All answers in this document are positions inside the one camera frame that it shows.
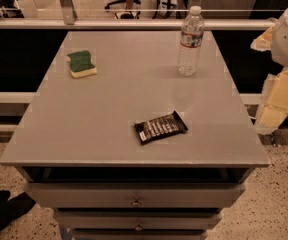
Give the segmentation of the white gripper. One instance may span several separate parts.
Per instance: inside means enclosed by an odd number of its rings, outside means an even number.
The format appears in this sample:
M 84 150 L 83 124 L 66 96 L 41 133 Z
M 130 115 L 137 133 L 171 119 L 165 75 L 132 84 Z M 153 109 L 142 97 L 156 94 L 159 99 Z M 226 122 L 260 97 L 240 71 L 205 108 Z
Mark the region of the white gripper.
M 262 88 L 256 112 L 257 129 L 277 129 L 288 116 L 288 8 L 275 26 L 269 27 L 250 45 L 256 51 L 270 51 L 274 62 L 283 66 L 278 75 L 269 74 Z

